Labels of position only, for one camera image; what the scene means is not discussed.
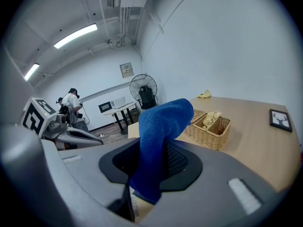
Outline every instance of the framed picture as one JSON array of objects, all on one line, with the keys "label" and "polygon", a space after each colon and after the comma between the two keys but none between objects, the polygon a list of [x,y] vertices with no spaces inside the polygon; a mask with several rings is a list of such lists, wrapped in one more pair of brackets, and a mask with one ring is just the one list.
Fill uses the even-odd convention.
[{"label": "framed picture", "polygon": [[270,109],[269,110],[269,121],[270,126],[292,132],[293,128],[289,120],[288,113],[281,112],[278,110]]}]

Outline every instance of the microfiber cloth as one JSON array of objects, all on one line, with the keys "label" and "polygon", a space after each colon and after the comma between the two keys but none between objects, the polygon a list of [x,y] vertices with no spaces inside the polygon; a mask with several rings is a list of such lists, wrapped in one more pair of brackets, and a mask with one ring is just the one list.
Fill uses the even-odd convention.
[{"label": "microfiber cloth", "polygon": [[129,185],[156,203],[163,181],[163,141],[175,139],[190,124],[194,109],[186,99],[148,109],[139,116],[140,152],[138,168]]}]

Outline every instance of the floor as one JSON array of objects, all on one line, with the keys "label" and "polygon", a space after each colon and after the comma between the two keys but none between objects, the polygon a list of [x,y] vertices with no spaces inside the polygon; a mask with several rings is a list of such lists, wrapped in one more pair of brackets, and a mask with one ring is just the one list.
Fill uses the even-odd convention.
[{"label": "floor", "polygon": [[[126,128],[124,122],[121,122],[121,125],[123,128]],[[126,135],[120,134],[120,128],[117,123],[104,127],[100,130],[93,131],[91,132],[91,134],[96,137],[99,137],[100,134],[103,134],[104,136],[99,138],[103,141],[104,144],[119,142],[128,139],[128,134]]]}]

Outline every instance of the standing fan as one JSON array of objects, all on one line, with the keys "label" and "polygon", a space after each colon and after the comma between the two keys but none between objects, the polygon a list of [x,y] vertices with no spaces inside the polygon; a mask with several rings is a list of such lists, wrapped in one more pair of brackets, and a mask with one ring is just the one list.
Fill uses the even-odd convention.
[{"label": "standing fan", "polygon": [[146,74],[135,76],[129,85],[129,89],[142,109],[149,109],[156,105],[157,84],[151,76]]}]

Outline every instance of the ceiling light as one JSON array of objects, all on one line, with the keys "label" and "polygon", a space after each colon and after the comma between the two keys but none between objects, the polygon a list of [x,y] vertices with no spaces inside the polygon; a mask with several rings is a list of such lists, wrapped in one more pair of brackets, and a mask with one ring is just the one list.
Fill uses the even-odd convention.
[{"label": "ceiling light", "polygon": [[32,68],[29,70],[29,72],[25,75],[24,79],[27,81],[29,77],[34,73],[34,71],[39,67],[39,64],[34,64]]},{"label": "ceiling light", "polygon": [[54,45],[54,47],[56,47],[57,49],[59,49],[60,47],[64,46],[65,44],[67,44],[68,42],[80,37],[81,35],[85,35],[91,31],[97,30],[97,25],[96,24],[92,24],[89,26],[86,26],[80,30],[77,30],[76,32],[72,33],[71,35],[66,36],[64,39],[60,40],[58,43],[56,43]]}]

